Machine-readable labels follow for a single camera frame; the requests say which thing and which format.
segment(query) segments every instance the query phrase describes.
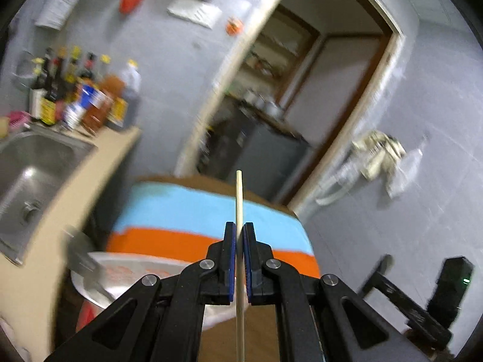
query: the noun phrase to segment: blue and orange towel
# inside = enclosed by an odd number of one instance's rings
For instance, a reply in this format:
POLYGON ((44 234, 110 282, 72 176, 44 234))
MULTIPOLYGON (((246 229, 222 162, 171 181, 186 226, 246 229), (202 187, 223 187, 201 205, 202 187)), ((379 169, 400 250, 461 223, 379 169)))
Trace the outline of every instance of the blue and orange towel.
MULTIPOLYGON (((295 217, 250 201, 244 201, 243 215, 245 222, 253 222, 257 240, 272 247, 274 257, 301 274, 320 277, 310 241, 295 217)), ((223 239, 225 223, 234 220, 231 196, 173 183, 139 182, 106 250, 195 262, 206 257, 209 245, 223 239)))

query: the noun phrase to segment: bottle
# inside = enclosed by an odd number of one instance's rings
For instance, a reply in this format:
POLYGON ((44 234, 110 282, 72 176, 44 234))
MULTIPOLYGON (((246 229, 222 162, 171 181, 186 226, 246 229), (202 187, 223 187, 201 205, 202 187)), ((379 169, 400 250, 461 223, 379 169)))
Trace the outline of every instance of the bottle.
POLYGON ((46 89, 47 93, 42 99, 42 112, 40 119, 47 126, 53 126, 62 117, 64 108, 64 82, 62 79, 62 69, 64 67, 66 49, 61 48, 56 59, 55 76, 49 76, 46 89))
POLYGON ((81 55, 81 48, 74 46, 72 49, 71 60, 67 66, 67 71, 64 76, 64 85, 66 90, 65 102, 72 103, 75 100, 75 84, 77 83, 77 67, 79 64, 79 57, 81 55))
POLYGON ((84 83, 93 83, 95 79, 94 64, 96 62, 96 55, 93 53, 88 54, 87 60, 85 60, 84 68, 79 72, 79 81, 84 83))
MULTIPOLYGON (((104 58, 105 67, 103 67, 102 72, 99 72, 98 76, 107 72, 107 61, 104 58)), ((98 83, 96 96, 92 98, 93 107, 89 108, 82 119, 82 126, 91 135, 95 135, 104 125, 114 99, 121 96, 124 86, 125 83, 117 76, 104 74, 102 81, 98 83)))
POLYGON ((92 96, 95 95, 96 89, 93 86, 82 86, 81 95, 75 101, 67 105, 63 115, 64 126, 70 130, 74 130, 79 126, 86 111, 91 106, 92 96))
POLYGON ((45 88, 45 83, 50 77, 50 60, 52 58, 52 49, 47 48, 45 50, 45 57, 43 59, 43 64, 38 71, 37 77, 35 78, 32 87, 30 88, 30 101, 28 112, 31 115, 33 121, 40 119, 40 112, 42 109, 42 98, 45 96, 47 90, 45 88))
POLYGON ((102 83, 102 80, 107 76, 107 73, 109 71, 110 57, 107 54, 103 54, 101 55, 100 60, 101 64, 96 75, 96 80, 98 84, 102 83))
POLYGON ((120 78, 125 83, 121 96, 114 98, 112 108, 107 116, 106 125, 116 131, 129 128, 136 118, 139 106, 139 88, 141 75, 138 72, 138 64, 129 60, 126 68, 121 72, 120 78))
POLYGON ((35 64, 35 68, 33 68, 33 74, 35 76, 35 81, 37 81, 37 77, 39 76, 40 72, 42 72, 43 58, 34 58, 32 62, 35 64))

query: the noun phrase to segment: plastic bottle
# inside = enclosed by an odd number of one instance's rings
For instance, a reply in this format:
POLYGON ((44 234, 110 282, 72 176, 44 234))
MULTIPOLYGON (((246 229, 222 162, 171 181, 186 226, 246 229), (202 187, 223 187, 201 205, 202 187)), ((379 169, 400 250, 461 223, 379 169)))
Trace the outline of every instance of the plastic bottle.
POLYGON ((114 99, 106 123, 109 128, 115 131, 123 131, 132 126, 136 119, 140 101, 141 75, 138 72, 137 63, 129 60, 126 68, 119 76, 126 86, 121 96, 114 99))
POLYGON ((92 86, 82 86, 79 99, 70 103, 64 113, 64 126, 70 130, 74 130, 79 126, 81 119, 84 117, 86 110, 91 106, 91 99, 96 89, 92 86))
POLYGON ((77 67, 81 56, 81 48, 74 46, 72 48, 71 60, 67 66, 64 76, 64 85, 66 89, 65 102, 71 103, 75 100, 76 83, 77 83, 77 67))

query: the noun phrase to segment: sink drain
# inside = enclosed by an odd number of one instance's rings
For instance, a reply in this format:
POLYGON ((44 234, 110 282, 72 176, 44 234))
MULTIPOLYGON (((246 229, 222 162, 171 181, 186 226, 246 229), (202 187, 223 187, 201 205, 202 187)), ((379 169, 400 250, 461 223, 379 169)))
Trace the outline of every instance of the sink drain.
POLYGON ((30 223, 35 214, 40 211, 40 203, 38 201, 25 201, 20 212, 21 220, 24 224, 30 223))

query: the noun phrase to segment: metal screw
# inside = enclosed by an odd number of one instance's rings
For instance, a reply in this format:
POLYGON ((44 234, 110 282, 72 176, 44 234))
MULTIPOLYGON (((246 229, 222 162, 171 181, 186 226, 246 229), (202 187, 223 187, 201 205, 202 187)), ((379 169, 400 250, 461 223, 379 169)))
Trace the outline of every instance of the metal screw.
POLYGON ((322 280, 328 286, 335 286, 339 282, 339 278, 334 274, 326 274, 322 276, 322 280))
POLYGON ((201 260, 200 267, 203 269, 212 269, 214 267, 213 260, 201 260))
POLYGON ((141 282, 145 286, 154 286, 156 282, 158 281, 158 278, 154 275, 146 275, 144 278, 142 278, 141 282))
POLYGON ((267 267, 271 269, 280 268, 280 266, 282 265, 282 263, 277 259, 268 259, 266 264, 267 264, 267 267))

